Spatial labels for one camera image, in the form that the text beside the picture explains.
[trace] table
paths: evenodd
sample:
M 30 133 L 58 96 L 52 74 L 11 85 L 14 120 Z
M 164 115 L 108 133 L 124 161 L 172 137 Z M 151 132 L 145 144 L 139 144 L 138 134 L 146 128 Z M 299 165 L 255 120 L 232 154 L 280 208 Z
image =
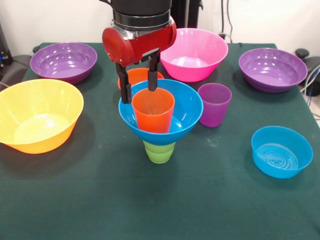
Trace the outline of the table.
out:
M 198 123 L 161 165 L 119 116 L 115 65 L 102 44 L 88 44 L 98 62 L 77 86 L 85 103 L 70 139 L 40 155 L 0 145 L 1 240 L 320 238 L 319 127 L 297 87 L 258 92 L 238 66 L 242 53 L 274 44 L 230 44 L 212 75 L 191 84 L 227 85 L 228 113 L 220 127 Z M 33 78 L 31 70 L 24 77 Z M 294 178 L 271 178 L 253 162 L 251 136 L 269 125 L 313 147 L 311 165 Z

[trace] plastic bowl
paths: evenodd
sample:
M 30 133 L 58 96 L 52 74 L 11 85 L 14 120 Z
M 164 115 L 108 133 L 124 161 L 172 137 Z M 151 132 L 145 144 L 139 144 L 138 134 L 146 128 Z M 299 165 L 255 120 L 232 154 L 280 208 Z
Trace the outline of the plastic bowl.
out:
M 300 58 L 275 48 L 249 50 L 241 55 L 239 66 L 247 82 L 265 93 L 288 91 L 308 74 Z
M 146 81 L 148 79 L 148 71 L 147 67 L 137 67 L 127 71 L 129 83 L 131 86 Z M 164 76 L 157 72 L 158 79 L 163 79 Z M 118 78 L 118 88 L 120 89 L 120 78 Z
M 177 29 L 174 44 L 161 53 L 167 72 L 182 82 L 207 78 L 228 54 L 227 43 L 217 34 L 199 28 Z
M 132 95 L 148 87 L 143 81 L 132 87 Z M 119 100 L 119 113 L 132 132 L 143 141 L 163 146 L 175 143 L 186 136 L 202 115 L 204 105 L 199 94 L 190 86 L 175 80 L 159 79 L 158 87 L 168 90 L 175 99 L 174 111 L 169 133 L 152 133 L 138 129 L 132 104 Z
M 28 154 L 61 146 L 84 107 L 81 92 L 55 79 L 36 79 L 0 92 L 0 143 Z
M 82 82 L 94 69 L 96 51 L 83 43 L 56 43 L 37 51 L 30 67 L 44 79 L 57 79 L 70 84 Z
M 251 140 L 253 161 L 265 174 L 292 178 L 312 161 L 313 150 L 299 133 L 282 126 L 266 126 L 254 133 Z

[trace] black knob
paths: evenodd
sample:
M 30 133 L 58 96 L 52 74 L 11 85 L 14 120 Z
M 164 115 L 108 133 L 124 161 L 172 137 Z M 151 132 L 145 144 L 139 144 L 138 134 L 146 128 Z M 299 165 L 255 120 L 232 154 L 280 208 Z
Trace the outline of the black knob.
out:
M 304 59 L 304 58 L 308 57 L 309 54 L 310 54 L 309 51 L 304 48 L 299 48 L 299 49 L 295 50 L 295 55 L 300 59 Z

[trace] purple cup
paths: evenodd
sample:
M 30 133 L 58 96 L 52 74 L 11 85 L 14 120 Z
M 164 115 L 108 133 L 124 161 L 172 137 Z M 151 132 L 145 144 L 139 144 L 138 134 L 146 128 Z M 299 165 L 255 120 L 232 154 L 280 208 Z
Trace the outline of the purple cup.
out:
M 203 101 L 200 123 L 209 128 L 221 125 L 232 98 L 231 90 L 219 83 L 207 83 L 198 89 L 198 94 Z

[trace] bowl rim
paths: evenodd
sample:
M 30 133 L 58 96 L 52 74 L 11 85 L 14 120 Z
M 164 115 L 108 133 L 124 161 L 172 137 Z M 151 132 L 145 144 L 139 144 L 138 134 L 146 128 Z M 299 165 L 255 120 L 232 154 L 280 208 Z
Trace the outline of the bowl rim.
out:
M 33 142 L 28 142 L 28 143 L 14 143 L 14 142 L 8 142 L 8 141 L 0 141 L 0 143 L 5 144 L 5 145 L 11 145 L 11 146 L 17 146 L 17 145 L 26 146 L 26 145 L 30 145 L 30 144 L 41 143 L 41 142 L 46 141 L 48 139 L 54 138 L 55 136 L 57 136 L 58 134 L 62 133 L 66 129 L 70 128 L 78 120 L 78 118 L 80 117 L 81 113 L 84 110 L 84 105 L 85 105 L 84 96 L 83 96 L 83 94 L 80 92 L 80 90 L 78 88 L 76 88 L 74 85 L 72 85 L 71 83 L 66 82 L 66 81 L 62 81 L 62 80 L 58 80 L 58 79 L 52 79 L 52 78 L 39 78 L 39 79 L 32 79 L 32 80 L 28 80 L 28 81 L 22 81 L 22 82 L 16 83 L 16 84 L 14 84 L 14 85 L 12 85 L 12 86 L 0 91 L 0 96 L 1 96 L 1 94 L 5 93 L 5 92 L 13 91 L 13 89 L 16 88 L 17 86 L 19 87 L 21 85 L 33 84 L 34 82 L 57 82 L 57 81 L 59 81 L 60 84 L 62 84 L 62 85 L 70 86 L 80 96 L 80 99 L 81 99 L 80 111 L 79 111 L 78 114 L 75 115 L 75 117 L 72 119 L 72 121 L 70 121 L 70 123 L 66 127 L 63 128 L 63 130 L 57 132 L 55 135 L 50 136 L 50 137 L 46 137 L 46 138 L 44 138 L 42 140 L 39 140 L 39 141 L 33 141 Z
M 205 32 L 205 33 L 209 33 L 209 34 L 212 34 L 212 35 L 215 35 L 218 37 L 219 41 L 221 39 L 221 42 L 223 43 L 223 45 L 225 45 L 226 47 L 226 51 L 225 51 L 225 54 L 223 55 L 223 57 L 221 58 L 221 60 L 218 60 L 214 63 L 211 63 L 211 64 L 207 64 L 206 66 L 201 66 L 201 67 L 196 67 L 196 66 L 179 66 L 179 65 L 176 65 L 176 64 L 172 64 L 171 62 L 165 60 L 162 56 L 162 54 L 160 54 L 160 60 L 161 61 L 164 61 L 166 64 L 168 65 L 172 65 L 172 66 L 175 66 L 175 67 L 179 67 L 179 68 L 182 68 L 182 69 L 204 69 L 204 68 L 209 68 L 209 67 L 212 67 L 212 66 L 215 66 L 219 63 L 221 63 L 228 55 L 228 52 L 229 52 L 229 46 L 228 46 L 228 43 L 223 40 L 218 34 L 216 34 L 215 32 L 212 32 L 212 31 L 208 31 L 208 30 L 205 30 L 205 29 L 202 29 L 202 28 L 193 28 L 193 27 L 182 27 L 182 28 L 178 28 L 176 31 L 177 31 L 177 35 L 178 35 L 178 32 L 182 32 L 182 31 L 186 31 L 186 30 L 193 30 L 193 31 L 196 31 L 196 32 Z
M 50 47 L 52 47 L 52 46 L 63 45 L 63 44 L 67 44 L 67 45 L 82 45 L 82 46 L 89 47 L 89 48 L 93 51 L 93 53 L 94 53 L 94 61 L 93 61 L 93 63 L 90 65 L 90 67 L 84 69 L 83 71 L 81 71 L 80 73 L 78 73 L 78 74 L 76 74 L 76 75 L 58 77 L 57 79 L 59 79 L 59 80 L 66 80 L 66 79 L 69 79 L 69 78 L 77 77 L 77 76 L 85 73 L 86 71 L 90 70 L 91 68 L 93 68 L 94 65 L 97 63 L 98 54 L 97 54 L 97 51 L 96 51 L 92 46 L 89 46 L 88 44 L 85 44 L 85 43 L 82 43 L 82 42 L 57 42 L 57 43 L 53 43 L 53 44 L 50 44 L 50 45 L 48 45 L 48 46 L 45 46 L 45 47 L 39 49 L 39 50 L 31 57 L 31 59 L 30 59 L 30 68 L 31 68 L 31 70 L 32 70 L 35 74 L 37 74 L 38 76 L 41 76 L 42 78 L 52 79 L 52 76 L 46 76 L 46 75 L 40 74 L 38 71 L 36 71 L 36 70 L 35 70 L 35 67 L 34 67 L 33 64 L 32 64 L 32 62 L 33 62 L 33 59 L 34 59 L 35 57 L 37 57 L 37 55 L 38 55 L 41 51 L 43 51 L 43 50 L 45 50 L 45 49 L 48 49 L 48 48 L 50 48 Z
M 184 131 L 192 128 L 195 124 L 197 124 L 197 122 L 198 122 L 199 119 L 201 118 L 202 113 L 203 113 L 203 111 L 204 111 L 204 103 L 203 103 L 203 101 L 202 101 L 199 93 L 198 93 L 195 89 L 193 89 L 191 86 L 189 86 L 189 85 L 187 85 L 187 84 L 185 84 L 185 83 L 183 83 L 183 82 L 180 82 L 180 81 L 176 81 L 176 80 L 172 80 L 172 79 L 166 79 L 166 78 L 164 78 L 164 79 L 159 79 L 158 81 L 175 82 L 175 83 L 178 83 L 178 84 L 183 84 L 183 85 L 185 85 L 187 88 L 191 89 L 194 93 L 196 93 L 196 95 L 198 95 L 198 97 L 199 97 L 199 99 L 200 99 L 200 102 L 201 102 L 200 115 L 193 121 L 192 124 L 190 124 L 188 127 L 183 128 L 183 129 L 181 129 L 181 130 L 179 130 L 179 131 L 167 132 L 167 133 L 156 133 L 156 132 L 144 131 L 144 130 L 140 130 L 139 128 L 137 128 L 137 127 L 135 127 L 135 126 L 132 126 L 131 124 L 128 123 L 128 121 L 126 121 L 126 119 L 124 118 L 123 114 L 122 114 L 121 111 L 120 111 L 120 105 L 122 104 L 121 97 L 120 97 L 119 103 L 118 103 L 118 111 L 119 111 L 119 114 L 120 114 L 122 120 L 125 122 L 125 124 L 127 124 L 130 128 L 135 129 L 136 131 L 139 131 L 139 132 L 144 133 L 144 134 L 153 135 L 153 136 L 170 136 L 170 135 L 182 133 L 182 132 L 184 132 Z M 142 85 L 142 84 L 145 83 L 145 82 L 148 82 L 148 81 L 146 80 L 146 81 L 139 82 L 139 83 L 137 83 L 136 85 L 134 85 L 134 86 L 132 86 L 132 87 L 135 87 L 135 86 L 138 86 L 138 85 Z
M 220 86 L 220 87 L 223 87 L 224 89 L 226 89 L 228 91 L 228 93 L 230 94 L 230 97 L 228 98 L 228 100 L 224 101 L 224 102 L 221 102 L 221 103 L 212 103 L 212 102 L 209 102 L 209 101 L 206 101 L 206 100 L 203 100 L 203 98 L 201 97 L 200 95 L 200 90 L 205 88 L 205 87 L 208 87 L 208 86 Z M 226 85 L 223 85 L 221 83 L 218 83 L 218 82 L 208 82 L 208 83 L 205 83 L 203 85 L 201 85 L 199 88 L 198 88 L 198 94 L 200 95 L 201 99 L 203 102 L 205 102 L 206 104 L 210 105 L 210 106 L 221 106 L 221 105 L 225 105 L 227 103 L 229 103 L 232 99 L 232 91 L 230 90 L 229 87 L 227 87 Z
M 309 165 L 311 164 L 313 158 L 314 158 L 314 151 L 313 151 L 313 149 L 312 149 L 312 146 L 311 146 L 310 142 L 309 142 L 303 135 L 301 135 L 299 132 L 297 132 L 297 131 L 295 131 L 295 130 L 292 130 L 292 129 L 290 129 L 290 128 L 288 128 L 288 127 L 285 127 L 285 126 L 270 125 L 270 126 L 261 127 L 261 128 L 259 128 L 258 130 L 256 130 L 256 131 L 254 132 L 254 134 L 252 135 L 252 137 L 251 137 L 251 149 L 252 149 L 252 152 L 256 153 L 256 151 L 254 151 L 254 137 L 256 136 L 256 134 L 258 134 L 260 131 L 265 130 L 265 129 L 275 129 L 275 128 L 284 129 L 284 130 L 286 130 L 286 131 L 295 133 L 297 136 L 299 136 L 300 138 L 302 138 L 302 139 L 307 143 L 307 145 L 308 145 L 308 147 L 309 147 L 309 150 L 311 151 L 311 156 L 310 156 L 310 158 L 309 158 L 309 160 L 308 160 L 308 162 L 307 162 L 307 164 L 306 164 L 305 166 L 302 166 L 302 167 L 299 167 L 299 168 L 296 168 L 296 169 L 283 169 L 283 168 L 280 168 L 280 167 L 277 167 L 277 166 L 274 166 L 274 165 L 270 165 L 270 164 L 268 164 L 268 163 L 265 162 L 265 161 L 264 161 L 264 162 L 267 163 L 269 166 L 272 166 L 273 168 L 280 169 L 280 170 L 283 170 L 283 171 L 299 171 L 299 170 L 303 170 L 303 169 L 305 169 L 307 166 L 309 166 Z
M 305 70 L 305 73 L 303 75 L 303 77 L 301 79 L 299 79 L 297 82 L 295 83 L 291 83 L 291 84 L 287 84 L 287 85 L 284 85 L 284 86 L 275 86 L 275 85 L 272 85 L 272 84 L 269 84 L 265 81 L 260 81 L 260 80 L 257 80 L 255 78 L 253 78 L 252 76 L 250 76 L 245 70 L 244 70 L 244 66 L 242 64 L 242 59 L 245 57 L 245 55 L 251 53 L 251 52 L 255 52 L 255 51 L 260 51 L 260 50 L 271 50 L 271 51 L 274 51 L 274 52 L 282 52 L 282 53 L 285 53 L 287 55 L 291 55 L 293 56 L 295 59 L 298 60 L 298 62 L 301 63 L 302 66 L 304 66 L 304 70 Z M 307 75 L 308 75 L 308 68 L 306 66 L 306 64 L 297 56 L 293 55 L 292 53 L 290 52 L 287 52 L 287 51 L 284 51 L 284 50 L 280 50 L 278 48 L 272 48 L 272 47 L 258 47 L 258 48 L 254 48 L 254 49 L 250 49 L 246 52 L 244 52 L 243 54 L 241 54 L 241 56 L 239 57 L 239 60 L 238 60 L 238 65 L 242 71 L 243 74 L 247 75 L 248 77 L 250 77 L 251 79 L 253 79 L 255 82 L 258 82 L 260 84 L 264 84 L 268 87 L 272 87 L 272 88 L 291 88 L 291 87 L 294 87 L 294 86 L 297 86 L 298 84 L 300 84 L 303 80 L 306 79 Z

